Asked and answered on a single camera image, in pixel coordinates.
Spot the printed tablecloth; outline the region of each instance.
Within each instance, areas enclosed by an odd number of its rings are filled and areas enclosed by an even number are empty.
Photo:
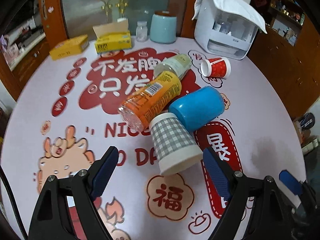
[[[200,74],[201,60],[217,56],[205,53],[192,39],[178,38],[169,45],[136,42],[131,50],[102,56],[91,42],[81,55],[57,61],[48,57],[12,113],[1,166],[27,230],[50,174],[72,176],[88,169],[109,146],[116,146],[118,165],[102,197],[94,202],[112,237],[208,239],[227,202],[217,194],[203,163],[173,176],[159,176],[150,132],[130,129],[117,114],[129,94],[152,80],[154,66],[176,53],[192,59],[180,97],[212,86],[225,101],[225,112],[194,132],[200,148],[213,147],[234,170],[249,177],[273,176],[299,204],[278,180],[283,169],[298,180],[306,179],[298,138],[278,95],[247,57],[230,59],[231,75],[224,80]],[[9,222],[21,236],[3,186],[1,190]],[[72,198],[68,204],[77,236],[85,239]],[[251,208],[248,199],[236,239],[244,234]]]

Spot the orange bottle label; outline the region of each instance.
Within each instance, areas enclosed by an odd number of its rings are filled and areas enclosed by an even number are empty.
[[[180,93],[179,78],[170,71],[163,71],[156,79],[130,95],[122,105],[134,112],[146,129],[151,120]]]

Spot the cable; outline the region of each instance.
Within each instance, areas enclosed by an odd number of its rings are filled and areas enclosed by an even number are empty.
[[[16,220],[17,220],[17,223],[18,223],[18,226],[20,228],[20,231],[23,235],[23,238],[25,240],[28,240],[28,235],[27,235],[27,232],[26,232],[26,229],[24,228],[24,225],[22,223],[22,220],[21,220],[21,217],[20,217],[20,213],[19,213],[19,210],[18,210],[18,207],[17,207],[17,203],[14,199],[14,196],[13,196],[13,192],[11,190],[11,187],[9,185],[9,181],[6,177],[6,175],[4,174],[4,171],[0,165],[0,178],[4,184],[4,187],[5,189],[7,190],[7,193],[8,193],[8,196],[9,196],[9,199],[10,199],[10,202],[11,202],[11,206],[12,206],[12,209],[13,209],[13,213],[16,217]]]

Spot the tissue box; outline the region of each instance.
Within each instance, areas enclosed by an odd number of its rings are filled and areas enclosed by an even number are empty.
[[[130,32],[107,34],[98,38],[94,46],[98,54],[112,50],[131,49]]]
[[[77,55],[82,53],[88,45],[88,35],[81,35],[58,43],[52,50],[50,50],[50,55],[53,60]]]
[[[131,36],[128,31],[128,20],[93,26],[97,35],[94,46],[98,54],[112,50],[131,49]]]

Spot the glass door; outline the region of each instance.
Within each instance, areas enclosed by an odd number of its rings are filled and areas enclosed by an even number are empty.
[[[92,26],[111,23],[121,17],[128,19],[132,35],[135,35],[137,21],[147,21],[150,29],[155,11],[175,14],[177,36],[180,36],[187,0],[61,0],[61,5],[68,37],[88,34],[90,40],[95,40]]]

